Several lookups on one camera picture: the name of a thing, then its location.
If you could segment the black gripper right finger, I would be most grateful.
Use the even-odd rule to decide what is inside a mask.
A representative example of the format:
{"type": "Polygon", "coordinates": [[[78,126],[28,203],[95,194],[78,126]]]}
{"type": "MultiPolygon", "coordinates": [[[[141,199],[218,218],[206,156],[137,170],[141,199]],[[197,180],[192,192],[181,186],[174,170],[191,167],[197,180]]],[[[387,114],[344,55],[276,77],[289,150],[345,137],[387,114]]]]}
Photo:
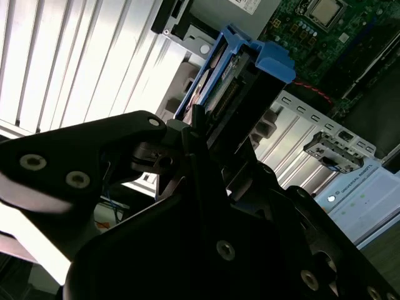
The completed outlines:
{"type": "Polygon", "coordinates": [[[225,168],[224,182],[235,201],[273,224],[289,272],[306,299],[399,299],[303,188],[283,189],[261,162],[225,168]]]}

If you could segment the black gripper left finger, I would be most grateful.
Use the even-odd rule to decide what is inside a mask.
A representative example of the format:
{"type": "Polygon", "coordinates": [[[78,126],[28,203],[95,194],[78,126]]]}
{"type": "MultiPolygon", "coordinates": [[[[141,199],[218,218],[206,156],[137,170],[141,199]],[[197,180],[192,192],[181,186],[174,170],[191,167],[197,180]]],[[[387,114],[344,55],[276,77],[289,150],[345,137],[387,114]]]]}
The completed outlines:
{"type": "Polygon", "coordinates": [[[149,172],[161,177],[161,204],[111,236],[219,236],[225,189],[207,148],[204,108],[192,116],[188,125],[137,111],[2,142],[2,231],[75,236],[109,186],[149,172]]]}

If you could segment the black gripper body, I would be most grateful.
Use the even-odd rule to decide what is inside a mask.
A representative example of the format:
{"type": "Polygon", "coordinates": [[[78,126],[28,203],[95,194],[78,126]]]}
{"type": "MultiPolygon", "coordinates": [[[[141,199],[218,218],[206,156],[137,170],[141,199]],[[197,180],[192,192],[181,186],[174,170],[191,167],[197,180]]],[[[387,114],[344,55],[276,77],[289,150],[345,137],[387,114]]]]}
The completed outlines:
{"type": "Polygon", "coordinates": [[[87,243],[64,299],[314,299],[261,209],[225,206],[206,227],[174,196],[87,243]]]}

